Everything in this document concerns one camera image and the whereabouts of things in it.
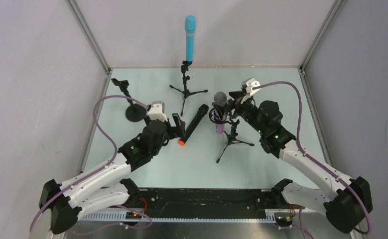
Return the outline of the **purple glitter microphone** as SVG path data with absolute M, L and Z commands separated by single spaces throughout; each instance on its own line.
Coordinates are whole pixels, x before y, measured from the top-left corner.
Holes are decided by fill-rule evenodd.
M 217 92 L 214 95 L 214 103 L 217 103 L 219 105 L 224 105 L 227 102 L 227 96 L 224 92 Z M 224 124 L 216 124 L 216 133 L 217 134 L 223 134 L 225 130 Z

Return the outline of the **black microphone orange cap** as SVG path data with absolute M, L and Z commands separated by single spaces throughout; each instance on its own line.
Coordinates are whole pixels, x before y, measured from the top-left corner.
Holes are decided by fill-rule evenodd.
M 194 118 L 192 119 L 192 121 L 188 125 L 188 128 L 185 131 L 185 135 L 183 137 L 181 137 L 178 141 L 178 143 L 181 146 L 184 146 L 186 144 L 186 142 L 188 141 L 188 139 L 192 135 L 193 131 L 196 129 L 198 124 L 201 122 L 202 118 L 208 113 L 208 110 L 209 110 L 209 107 L 206 104 L 202 104 L 198 108 L 196 115 L 194 116 Z

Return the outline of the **black shock-mount tripod stand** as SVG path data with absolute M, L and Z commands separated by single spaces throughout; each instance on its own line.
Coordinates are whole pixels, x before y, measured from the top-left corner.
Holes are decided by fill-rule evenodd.
M 216 159 L 216 163 L 219 163 L 221 161 L 221 158 L 223 154 L 225 153 L 226 149 L 230 145 L 234 144 L 246 144 L 248 146 L 254 147 L 255 145 L 253 143 L 245 142 L 242 140 L 237 139 L 237 136 L 239 135 L 237 133 L 237 127 L 240 124 L 240 120 L 237 119 L 234 121 L 232 117 L 232 113 L 228 112 L 225 113 L 225 107 L 219 105 L 218 103 L 212 103 L 213 109 L 209 111 L 209 119 L 212 123 L 215 125 L 222 125 L 229 124 L 231 126 L 231 130 L 229 133 L 227 133 L 224 129 L 221 130 L 221 132 L 226 136 L 227 143 L 224 147 L 222 153 L 220 156 Z

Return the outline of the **black small tripod stand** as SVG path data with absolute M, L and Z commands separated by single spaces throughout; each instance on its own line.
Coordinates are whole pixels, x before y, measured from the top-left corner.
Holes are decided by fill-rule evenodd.
M 192 61 L 183 60 L 181 65 L 181 73 L 182 73 L 182 83 L 183 83 L 183 90 L 178 89 L 174 87 L 173 85 L 170 85 L 169 87 L 173 90 L 176 90 L 180 92 L 183 95 L 183 102 L 181 107 L 180 115 L 183 116 L 184 108 L 185 108 L 185 102 L 186 99 L 189 98 L 192 95 L 196 95 L 199 93 L 207 93 L 208 90 L 202 90 L 202 91 L 190 91 L 187 87 L 187 82 L 190 80 L 190 76 L 186 73 L 189 71 L 189 67 L 192 65 Z

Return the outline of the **teal blue microphone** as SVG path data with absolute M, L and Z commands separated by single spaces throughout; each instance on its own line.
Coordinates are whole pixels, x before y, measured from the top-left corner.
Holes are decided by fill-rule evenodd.
M 186 61 L 192 62 L 194 55 L 194 39 L 196 31 L 196 17 L 188 15 L 185 18 L 185 33 L 186 33 Z

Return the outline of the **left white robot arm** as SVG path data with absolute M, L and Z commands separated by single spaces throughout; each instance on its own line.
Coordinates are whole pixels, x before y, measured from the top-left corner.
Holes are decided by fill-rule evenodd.
M 172 117 L 174 126 L 165 115 L 152 114 L 140 134 L 96 168 L 62 183 L 54 179 L 46 182 L 39 207 L 42 213 L 51 211 L 49 232 L 64 233 L 86 214 L 134 199 L 138 191 L 130 179 L 109 188 L 104 186 L 149 163 L 170 140 L 185 135 L 186 123 L 177 113 Z

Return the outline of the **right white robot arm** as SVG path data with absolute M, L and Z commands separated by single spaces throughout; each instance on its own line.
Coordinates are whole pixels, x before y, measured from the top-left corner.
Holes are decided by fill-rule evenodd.
M 263 150 L 292 165 L 318 189 L 310 189 L 286 180 L 281 195 L 290 204 L 301 205 L 326 216 L 338 231 L 349 234 L 373 210 L 369 182 L 363 177 L 352 178 L 325 162 L 314 158 L 299 146 L 297 138 L 282 126 L 282 113 L 274 101 L 255 106 L 253 97 L 242 91 L 229 93 L 227 103 L 233 117 L 241 117 L 260 134 Z

